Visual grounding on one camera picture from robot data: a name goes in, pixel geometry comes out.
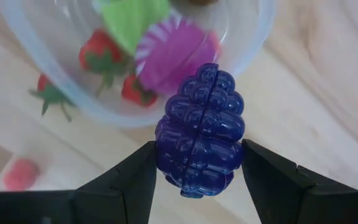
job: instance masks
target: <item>light wood table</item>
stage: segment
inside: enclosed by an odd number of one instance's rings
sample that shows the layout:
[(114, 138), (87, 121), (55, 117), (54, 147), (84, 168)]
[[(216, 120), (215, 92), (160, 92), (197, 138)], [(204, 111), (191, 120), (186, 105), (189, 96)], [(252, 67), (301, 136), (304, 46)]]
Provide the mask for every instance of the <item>light wood table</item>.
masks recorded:
[[(273, 31), (237, 79), (237, 89), (246, 103), (245, 138), (358, 189), (358, 6), (353, 4), (278, 0)], [(13, 158), (40, 164), (44, 172), (34, 189), (78, 187), (153, 140), (154, 127), (121, 130), (75, 110), (71, 124), (58, 108), (42, 118), (40, 102), (27, 94), (38, 74), (0, 18), (0, 145)], [(223, 194), (203, 200), (181, 198), (159, 175), (150, 223), (168, 222), (260, 223), (240, 171)]]

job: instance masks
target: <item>green plastic piece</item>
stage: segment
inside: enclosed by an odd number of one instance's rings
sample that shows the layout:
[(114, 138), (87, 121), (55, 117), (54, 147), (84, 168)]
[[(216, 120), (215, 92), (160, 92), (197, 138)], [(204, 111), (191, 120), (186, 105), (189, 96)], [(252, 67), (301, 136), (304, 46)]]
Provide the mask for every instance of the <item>green plastic piece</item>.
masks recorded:
[(152, 24), (169, 16), (168, 0), (100, 0), (105, 26), (114, 40), (129, 54)]

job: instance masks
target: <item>red strawberry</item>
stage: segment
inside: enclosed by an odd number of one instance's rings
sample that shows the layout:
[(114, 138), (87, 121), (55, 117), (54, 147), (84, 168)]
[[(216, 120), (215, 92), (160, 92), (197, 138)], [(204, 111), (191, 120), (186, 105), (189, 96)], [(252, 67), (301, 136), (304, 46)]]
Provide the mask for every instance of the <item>red strawberry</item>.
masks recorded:
[(67, 113), (65, 103), (73, 103), (49, 81), (46, 75), (41, 74), (38, 79), (37, 90), (30, 90), (30, 94), (44, 101), (42, 105), (42, 116), (47, 112), (49, 105), (59, 104), (67, 120), (71, 122), (71, 116)]
[(128, 57), (102, 29), (95, 30), (81, 48), (79, 59), (85, 70), (103, 76), (97, 95), (100, 95), (104, 87), (112, 87), (114, 75), (124, 73), (128, 63)]
[(144, 107), (149, 107), (157, 101), (157, 95), (153, 91), (144, 90), (135, 75), (125, 79), (121, 96)]

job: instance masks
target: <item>blue plastic grapes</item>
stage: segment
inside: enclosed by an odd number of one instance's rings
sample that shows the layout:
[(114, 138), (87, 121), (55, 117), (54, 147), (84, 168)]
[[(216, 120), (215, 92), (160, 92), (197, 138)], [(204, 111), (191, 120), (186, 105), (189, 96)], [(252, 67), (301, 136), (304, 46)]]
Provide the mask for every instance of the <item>blue plastic grapes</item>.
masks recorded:
[(244, 102), (235, 87), (230, 74), (208, 63), (165, 106), (155, 130), (157, 167), (184, 197), (220, 194), (241, 165)]

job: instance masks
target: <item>clear plastic bowl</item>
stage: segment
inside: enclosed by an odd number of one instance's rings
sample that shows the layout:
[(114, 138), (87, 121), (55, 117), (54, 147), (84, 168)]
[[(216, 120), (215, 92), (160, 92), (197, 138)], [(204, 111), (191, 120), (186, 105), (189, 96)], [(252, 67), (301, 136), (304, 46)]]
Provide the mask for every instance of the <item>clear plastic bowl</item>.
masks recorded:
[[(219, 0), (198, 7), (173, 0), (174, 8), (205, 29), (213, 29), (222, 44), (220, 68), (233, 76), (244, 72), (269, 34), (274, 0)], [(167, 99), (150, 108), (121, 98), (122, 80), (110, 93), (94, 96), (100, 78), (81, 69), (78, 52), (93, 31), (103, 26), (91, 0), (0, 0), (0, 12), (27, 53), (51, 81), (85, 113), (116, 126), (155, 124)]]

